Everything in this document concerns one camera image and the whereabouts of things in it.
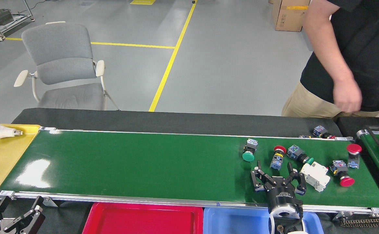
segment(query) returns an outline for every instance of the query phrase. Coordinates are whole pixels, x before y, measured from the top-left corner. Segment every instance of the light bulb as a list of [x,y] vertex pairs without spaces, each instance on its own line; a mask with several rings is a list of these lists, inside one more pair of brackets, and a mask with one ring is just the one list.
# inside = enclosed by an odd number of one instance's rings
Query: light bulb
[[20,136],[22,134],[23,132],[21,130],[0,125],[0,139],[5,137]]

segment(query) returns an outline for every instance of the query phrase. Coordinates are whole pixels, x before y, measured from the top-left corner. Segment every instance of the chair seat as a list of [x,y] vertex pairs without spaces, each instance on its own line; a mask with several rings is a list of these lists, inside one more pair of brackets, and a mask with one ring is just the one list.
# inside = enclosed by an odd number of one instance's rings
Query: chair seat
[[39,108],[104,110],[103,88],[100,83],[83,84],[45,92]]

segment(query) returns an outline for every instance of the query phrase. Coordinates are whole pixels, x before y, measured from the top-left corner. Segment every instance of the yellow label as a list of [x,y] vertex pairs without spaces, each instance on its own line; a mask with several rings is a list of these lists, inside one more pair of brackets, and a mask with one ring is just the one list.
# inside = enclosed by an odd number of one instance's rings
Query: yellow label
[[133,0],[130,4],[136,5],[152,5],[155,0]]
[[308,9],[308,6],[286,6],[286,9]]

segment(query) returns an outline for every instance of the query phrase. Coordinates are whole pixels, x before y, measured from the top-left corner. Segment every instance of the electrical component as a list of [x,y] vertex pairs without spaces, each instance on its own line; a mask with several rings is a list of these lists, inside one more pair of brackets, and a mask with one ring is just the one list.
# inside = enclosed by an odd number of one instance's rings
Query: electrical component
[[275,151],[270,167],[276,170],[280,170],[283,163],[283,155],[286,154],[285,147],[276,145],[273,150]]
[[360,164],[361,146],[357,144],[349,144],[347,145],[347,151],[348,151],[347,166],[358,169],[359,164]]
[[247,139],[246,145],[243,147],[242,157],[245,161],[251,162],[254,160],[255,152],[257,149],[257,141],[253,139]]
[[354,179],[348,175],[347,164],[343,160],[335,160],[330,167],[335,176],[340,177],[340,185],[348,187],[354,184]]
[[317,162],[313,162],[311,165],[305,163],[301,169],[301,173],[305,175],[305,181],[315,188],[316,191],[323,191],[330,177],[327,174],[328,168],[322,166]]
[[308,163],[311,165],[314,162],[314,158],[308,157],[305,151],[297,145],[292,145],[288,148],[288,156],[300,163]]
[[0,139],[5,137],[20,136],[22,134],[23,132],[21,130],[0,125]]
[[316,137],[324,138],[324,139],[334,139],[335,136],[332,136],[331,133],[328,132],[327,129],[323,126],[316,126],[314,131],[312,132]]

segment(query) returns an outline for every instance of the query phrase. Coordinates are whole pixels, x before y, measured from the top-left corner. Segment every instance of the chair armrest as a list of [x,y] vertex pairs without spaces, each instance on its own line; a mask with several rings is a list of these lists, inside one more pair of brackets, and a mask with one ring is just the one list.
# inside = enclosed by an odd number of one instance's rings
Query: chair armrest
[[96,77],[103,76],[104,75],[104,69],[105,69],[104,61],[99,60],[97,62],[97,65],[96,65]]
[[23,85],[23,83],[25,82],[28,75],[30,76],[28,70],[21,71],[18,75],[18,78],[16,78],[16,81],[15,81],[15,84],[13,85],[13,87],[19,87],[19,86]]

